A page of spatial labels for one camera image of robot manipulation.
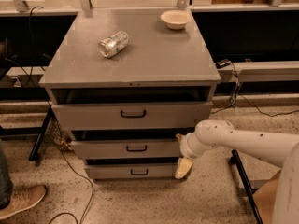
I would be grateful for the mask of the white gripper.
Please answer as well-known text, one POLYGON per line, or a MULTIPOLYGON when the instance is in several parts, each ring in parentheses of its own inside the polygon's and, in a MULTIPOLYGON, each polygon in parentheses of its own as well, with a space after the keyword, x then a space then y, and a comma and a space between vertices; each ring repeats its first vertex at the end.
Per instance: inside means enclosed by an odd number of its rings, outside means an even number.
POLYGON ((206 150, 205 146, 198 140, 195 133, 188 133, 186 135, 177 133, 176 138, 180 143, 180 152, 184 158, 178 159, 178 167, 175 172, 175 178, 182 179, 192 169, 192 160, 201 157, 206 150))

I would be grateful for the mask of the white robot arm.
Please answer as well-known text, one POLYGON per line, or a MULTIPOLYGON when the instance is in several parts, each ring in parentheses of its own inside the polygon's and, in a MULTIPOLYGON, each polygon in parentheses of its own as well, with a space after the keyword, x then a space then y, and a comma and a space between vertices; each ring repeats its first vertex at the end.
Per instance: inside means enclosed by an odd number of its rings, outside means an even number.
POLYGON ((298 224, 299 135, 237 130, 226 120, 204 120, 192 133, 177 136, 181 157, 175 178, 191 170, 195 159, 215 147, 229 147, 281 169, 271 224, 298 224))

